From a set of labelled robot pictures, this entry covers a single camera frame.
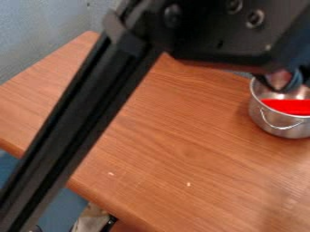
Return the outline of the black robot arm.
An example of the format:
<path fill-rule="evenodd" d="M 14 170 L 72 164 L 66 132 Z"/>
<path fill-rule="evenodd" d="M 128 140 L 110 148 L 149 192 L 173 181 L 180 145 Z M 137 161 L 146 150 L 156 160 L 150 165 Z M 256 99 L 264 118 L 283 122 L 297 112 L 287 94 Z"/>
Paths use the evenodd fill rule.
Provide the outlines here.
<path fill-rule="evenodd" d="M 121 0 L 0 190 L 0 232 L 29 232 L 162 53 L 310 83 L 310 0 Z"/>

